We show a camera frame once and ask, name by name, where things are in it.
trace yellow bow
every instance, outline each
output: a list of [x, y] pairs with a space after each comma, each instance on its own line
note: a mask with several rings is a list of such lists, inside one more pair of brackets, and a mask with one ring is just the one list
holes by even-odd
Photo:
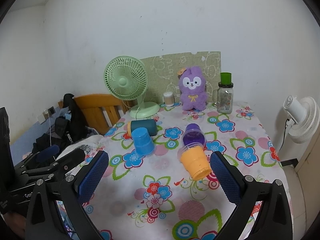
[[192, 102], [192, 101], [196, 101], [196, 99], [195, 98], [198, 98], [198, 95], [195, 95], [195, 96], [189, 96], [189, 98], [191, 98], [191, 101], [190, 102]]

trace fan center cap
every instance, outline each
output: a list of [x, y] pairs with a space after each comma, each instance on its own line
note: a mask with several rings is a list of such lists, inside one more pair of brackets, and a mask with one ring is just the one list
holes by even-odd
[[119, 85], [125, 87], [128, 85], [128, 79], [124, 76], [119, 78]]

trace human hand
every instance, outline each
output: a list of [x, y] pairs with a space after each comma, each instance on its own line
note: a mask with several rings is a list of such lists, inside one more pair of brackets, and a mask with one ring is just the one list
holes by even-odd
[[26, 218], [15, 212], [7, 212], [3, 215], [9, 228], [19, 237], [24, 239], [26, 230]]

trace green fan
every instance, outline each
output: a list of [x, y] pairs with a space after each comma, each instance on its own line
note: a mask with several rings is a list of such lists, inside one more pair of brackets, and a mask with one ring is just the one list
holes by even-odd
[[104, 71], [104, 82], [116, 98], [135, 100], [138, 105], [130, 110], [133, 118], [145, 118], [156, 114], [160, 106], [154, 102], [144, 102], [148, 88], [148, 74], [144, 64], [133, 57], [116, 57]]

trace black cord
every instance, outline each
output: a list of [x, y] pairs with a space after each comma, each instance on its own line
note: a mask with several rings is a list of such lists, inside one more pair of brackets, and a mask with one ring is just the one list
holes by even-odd
[[282, 141], [282, 145], [281, 145], [281, 147], [280, 147], [280, 149], [279, 149], [279, 151], [278, 152], [280, 152], [280, 150], [281, 150], [281, 148], [282, 148], [282, 146], [283, 146], [283, 144], [284, 144], [284, 139], [285, 139], [285, 130], [287, 130], [287, 122], [288, 121], [290, 121], [290, 119], [288, 119], [287, 118], [287, 120], [285, 121], [285, 124], [284, 124], [284, 133], [283, 133], [283, 141]]

